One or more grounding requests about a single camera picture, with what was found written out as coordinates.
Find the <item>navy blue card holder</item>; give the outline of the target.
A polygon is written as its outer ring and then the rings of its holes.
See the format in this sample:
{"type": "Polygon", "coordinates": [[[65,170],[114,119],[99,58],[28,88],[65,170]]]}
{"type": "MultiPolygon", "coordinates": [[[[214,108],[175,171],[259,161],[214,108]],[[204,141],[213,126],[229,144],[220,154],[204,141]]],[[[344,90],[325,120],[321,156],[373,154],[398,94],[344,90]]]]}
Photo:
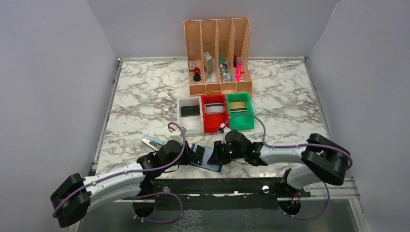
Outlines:
{"type": "MultiPolygon", "coordinates": [[[[194,153],[196,151],[196,146],[197,145],[198,144],[192,144],[192,146],[191,146],[191,150],[194,153]]],[[[207,164],[207,161],[208,161],[208,159],[210,158],[210,156],[213,152],[213,148],[210,148],[210,147],[207,147],[207,146],[202,146],[202,147],[205,148],[205,153],[204,153],[204,158],[203,158],[202,165],[197,165],[197,164],[193,163],[195,160],[193,162],[191,162],[191,165],[195,166],[195,167],[198,167],[198,168],[202,168],[202,169],[206,169],[206,170],[209,170],[209,171],[214,171],[214,172],[220,173],[221,168],[222,168],[221,165],[209,165],[209,164],[207,164]]]]}

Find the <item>black gold-lined card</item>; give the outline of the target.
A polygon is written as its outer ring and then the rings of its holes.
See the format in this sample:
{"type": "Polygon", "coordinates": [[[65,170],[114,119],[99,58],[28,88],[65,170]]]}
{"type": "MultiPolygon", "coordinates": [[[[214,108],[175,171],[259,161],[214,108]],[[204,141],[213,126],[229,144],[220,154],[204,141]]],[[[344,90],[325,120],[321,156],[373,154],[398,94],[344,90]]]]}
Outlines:
{"type": "Polygon", "coordinates": [[[193,106],[182,106],[180,108],[180,116],[181,117],[188,117],[188,116],[199,116],[200,113],[200,106],[193,105],[193,106]]]}

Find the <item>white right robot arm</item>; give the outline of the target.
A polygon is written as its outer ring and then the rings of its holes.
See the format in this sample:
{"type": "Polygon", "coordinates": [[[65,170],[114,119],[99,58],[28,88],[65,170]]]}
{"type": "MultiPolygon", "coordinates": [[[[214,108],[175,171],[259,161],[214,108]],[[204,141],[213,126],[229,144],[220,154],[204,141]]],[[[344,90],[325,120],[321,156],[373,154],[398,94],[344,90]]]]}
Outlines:
{"type": "Polygon", "coordinates": [[[250,141],[237,130],[225,131],[223,139],[214,143],[207,163],[224,165],[235,159],[243,159],[252,166],[300,164],[298,168],[287,169],[279,183],[279,191],[286,197],[319,181],[341,186],[347,170],[352,167],[350,153],[318,133],[312,133],[305,142],[268,146],[250,141]]]}

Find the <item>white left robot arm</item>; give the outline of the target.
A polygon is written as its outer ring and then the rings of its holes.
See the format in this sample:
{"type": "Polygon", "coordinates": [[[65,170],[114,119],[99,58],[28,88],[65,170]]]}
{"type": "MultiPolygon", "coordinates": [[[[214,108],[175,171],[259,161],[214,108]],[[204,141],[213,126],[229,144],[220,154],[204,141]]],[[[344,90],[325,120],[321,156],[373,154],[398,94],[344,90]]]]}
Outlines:
{"type": "Polygon", "coordinates": [[[87,177],[72,174],[50,196],[52,216],[61,228],[66,228],[102,204],[131,197],[156,198],[165,192],[156,190],[153,180],[169,167],[191,164],[197,157],[188,143],[170,140],[158,151],[116,171],[87,177]]]}

